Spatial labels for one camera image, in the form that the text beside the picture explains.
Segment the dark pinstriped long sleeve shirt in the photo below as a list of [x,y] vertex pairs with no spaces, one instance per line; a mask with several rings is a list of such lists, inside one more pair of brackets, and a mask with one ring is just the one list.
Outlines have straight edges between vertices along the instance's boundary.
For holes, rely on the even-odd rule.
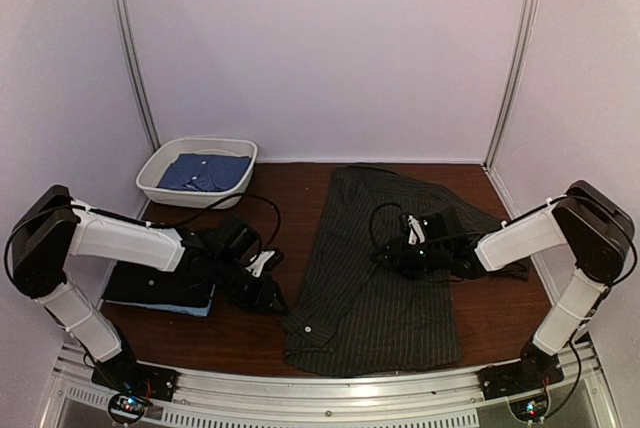
[[460,361],[449,273],[410,281],[371,259],[373,244],[397,230],[394,204],[415,215],[451,207],[473,232],[500,225],[442,185],[381,168],[335,169],[297,301],[281,320],[287,365],[353,377]]

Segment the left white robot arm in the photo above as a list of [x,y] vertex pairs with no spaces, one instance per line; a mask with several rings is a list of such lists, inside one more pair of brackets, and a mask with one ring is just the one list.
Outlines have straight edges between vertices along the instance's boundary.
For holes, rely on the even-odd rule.
[[126,339],[67,274],[70,257],[91,257],[177,274],[221,289],[241,309],[287,312],[271,275],[283,260],[277,248],[246,222],[230,216],[214,228],[195,229],[194,217],[167,224],[92,207],[54,185],[10,232],[2,262],[11,284],[61,323],[106,377],[123,392],[144,381]]

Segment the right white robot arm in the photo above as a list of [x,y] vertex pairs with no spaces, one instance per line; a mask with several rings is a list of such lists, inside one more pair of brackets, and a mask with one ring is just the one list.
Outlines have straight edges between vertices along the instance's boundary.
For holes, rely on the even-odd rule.
[[551,358],[638,262],[631,216],[585,180],[485,232],[463,228],[452,208],[427,216],[404,213],[401,223],[402,234],[377,245],[373,259],[411,280],[439,270],[475,280],[548,253],[563,254],[573,264],[563,290],[513,367],[513,381],[526,390],[550,374]]

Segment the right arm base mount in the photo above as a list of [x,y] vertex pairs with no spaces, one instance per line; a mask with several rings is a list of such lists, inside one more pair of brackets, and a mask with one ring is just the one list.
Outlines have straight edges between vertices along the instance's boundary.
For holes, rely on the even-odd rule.
[[520,422],[541,422],[550,412],[548,388],[564,380],[558,355],[527,344],[516,361],[490,365],[478,372],[485,400],[511,398],[511,414]]

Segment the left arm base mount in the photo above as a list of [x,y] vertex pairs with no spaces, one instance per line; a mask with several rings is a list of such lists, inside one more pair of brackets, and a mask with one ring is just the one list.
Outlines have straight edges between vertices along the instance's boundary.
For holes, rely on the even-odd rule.
[[112,362],[93,364],[91,381],[109,388],[107,414],[117,425],[141,421],[156,401],[173,400],[178,372],[144,363],[116,366]]

